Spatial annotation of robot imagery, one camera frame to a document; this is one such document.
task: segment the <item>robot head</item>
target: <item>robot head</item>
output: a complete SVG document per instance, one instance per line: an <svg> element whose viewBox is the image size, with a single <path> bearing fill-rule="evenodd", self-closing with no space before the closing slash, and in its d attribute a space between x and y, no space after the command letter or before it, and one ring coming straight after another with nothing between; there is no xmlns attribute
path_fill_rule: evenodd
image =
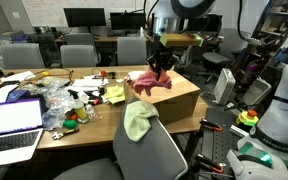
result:
<svg viewBox="0 0 288 180"><path fill-rule="evenodd" d="M183 19L199 18L209 13L215 0L171 0L174 13Z"/></svg>

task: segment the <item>pink cloth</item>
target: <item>pink cloth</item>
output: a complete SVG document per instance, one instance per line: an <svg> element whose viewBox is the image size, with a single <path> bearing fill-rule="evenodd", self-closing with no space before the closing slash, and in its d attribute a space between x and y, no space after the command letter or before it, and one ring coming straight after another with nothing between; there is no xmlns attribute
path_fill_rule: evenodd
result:
<svg viewBox="0 0 288 180"><path fill-rule="evenodd" d="M166 72L162 69L159 80L156 80L155 73L149 67L146 72L139 77L134 85L133 89L136 93L141 94L145 90L147 96L151 96L151 89L153 87L165 87L167 89L172 88L172 81Z"/></svg>

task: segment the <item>green cloth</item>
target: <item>green cloth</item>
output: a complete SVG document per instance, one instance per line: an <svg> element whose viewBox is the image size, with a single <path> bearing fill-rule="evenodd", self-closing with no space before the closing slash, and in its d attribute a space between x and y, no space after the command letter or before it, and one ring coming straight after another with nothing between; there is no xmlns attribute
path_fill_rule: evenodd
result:
<svg viewBox="0 0 288 180"><path fill-rule="evenodd" d="M119 86L107 87L104 97L112 104L125 101L124 88Z"/></svg>
<svg viewBox="0 0 288 180"><path fill-rule="evenodd" d="M125 111L124 128L132 141L139 141L151 128L149 117L157 116L157 109L146 101L128 104Z"/></svg>

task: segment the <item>gray office chair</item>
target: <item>gray office chair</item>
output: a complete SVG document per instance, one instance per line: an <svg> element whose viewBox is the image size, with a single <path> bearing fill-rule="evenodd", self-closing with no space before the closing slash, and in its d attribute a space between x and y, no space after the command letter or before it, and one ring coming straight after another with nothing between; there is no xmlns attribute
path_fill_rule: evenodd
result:
<svg viewBox="0 0 288 180"><path fill-rule="evenodd" d="M36 43L2 44L0 51L5 69L45 68Z"/></svg>
<svg viewBox="0 0 288 180"><path fill-rule="evenodd" d="M97 63L92 45L63 45L61 56L63 68L95 67Z"/></svg>
<svg viewBox="0 0 288 180"><path fill-rule="evenodd" d="M117 64L119 66L145 65L147 58L146 38L118 37Z"/></svg>
<svg viewBox="0 0 288 180"><path fill-rule="evenodd" d="M66 34L65 40L67 45L92 45L95 59L101 61L101 55L97 53L93 35L90 33L72 33Z"/></svg>
<svg viewBox="0 0 288 180"><path fill-rule="evenodd" d="M92 161L70 169L55 180L170 180L179 179L188 165L157 117L149 118L150 130L138 142L131 141L124 129L124 116L117 127L113 150L121 173L110 159Z"/></svg>
<svg viewBox="0 0 288 180"><path fill-rule="evenodd" d="M216 52L206 52L203 54L203 57L206 61L212 64L212 67L218 67L219 65L225 67L228 64L231 64L234 60L232 52L239 51L245 41L243 41L239 36L236 30L226 30L227 33L224 33L224 41L221 44L219 53ZM243 36L246 36L248 33L241 32ZM213 77L218 77L216 74L216 69L212 69L212 72L205 73L199 72L197 75L210 75L208 79L204 82L207 84Z"/></svg>

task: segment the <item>laptop keyboard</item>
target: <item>laptop keyboard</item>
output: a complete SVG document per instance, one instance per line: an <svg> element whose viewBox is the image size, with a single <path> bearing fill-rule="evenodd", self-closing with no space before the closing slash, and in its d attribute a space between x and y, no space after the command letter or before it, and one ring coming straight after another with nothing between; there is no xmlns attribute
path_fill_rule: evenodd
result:
<svg viewBox="0 0 288 180"><path fill-rule="evenodd" d="M38 131L0 137L0 151L27 147L34 144Z"/></svg>

